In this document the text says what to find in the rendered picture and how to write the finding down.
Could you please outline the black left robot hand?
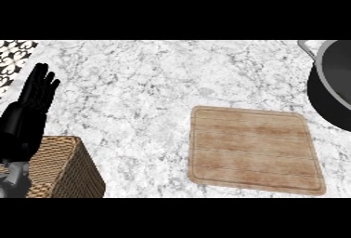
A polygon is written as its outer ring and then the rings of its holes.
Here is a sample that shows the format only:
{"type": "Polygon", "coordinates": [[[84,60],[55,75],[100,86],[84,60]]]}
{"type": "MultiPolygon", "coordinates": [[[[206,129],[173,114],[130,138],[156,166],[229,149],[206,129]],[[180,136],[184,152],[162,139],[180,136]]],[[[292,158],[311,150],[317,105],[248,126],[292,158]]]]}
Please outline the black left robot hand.
{"type": "Polygon", "coordinates": [[[37,153],[59,84],[49,65],[37,63],[19,98],[0,115],[0,163],[28,161],[37,153]]]}

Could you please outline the black pot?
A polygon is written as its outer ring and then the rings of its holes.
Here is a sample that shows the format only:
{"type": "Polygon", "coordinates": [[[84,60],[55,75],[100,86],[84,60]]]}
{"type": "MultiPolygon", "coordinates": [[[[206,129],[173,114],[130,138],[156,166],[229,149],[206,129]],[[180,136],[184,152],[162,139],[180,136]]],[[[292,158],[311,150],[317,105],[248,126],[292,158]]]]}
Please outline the black pot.
{"type": "Polygon", "coordinates": [[[313,52],[305,40],[298,46],[313,59],[307,97],[322,118],[351,132],[351,40],[326,40],[313,52]]]}

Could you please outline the wooden cutting board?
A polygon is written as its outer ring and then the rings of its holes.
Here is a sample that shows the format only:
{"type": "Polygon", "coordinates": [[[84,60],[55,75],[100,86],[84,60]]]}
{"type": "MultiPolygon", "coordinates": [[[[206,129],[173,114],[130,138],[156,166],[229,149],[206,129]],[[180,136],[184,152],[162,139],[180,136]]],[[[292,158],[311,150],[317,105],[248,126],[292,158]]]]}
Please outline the wooden cutting board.
{"type": "Polygon", "coordinates": [[[320,161],[302,115],[195,107],[187,175],[198,184],[323,195],[320,161]]]}

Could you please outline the brown wicker basket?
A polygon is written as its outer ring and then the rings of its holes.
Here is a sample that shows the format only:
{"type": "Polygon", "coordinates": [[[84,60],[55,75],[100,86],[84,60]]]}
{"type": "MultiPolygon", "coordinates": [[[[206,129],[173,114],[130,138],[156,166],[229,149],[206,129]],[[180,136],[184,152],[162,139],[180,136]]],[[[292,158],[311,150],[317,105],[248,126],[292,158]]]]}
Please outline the brown wicker basket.
{"type": "Polygon", "coordinates": [[[28,198],[102,198],[106,184],[84,142],[74,136],[44,136],[30,159],[28,198]]]}

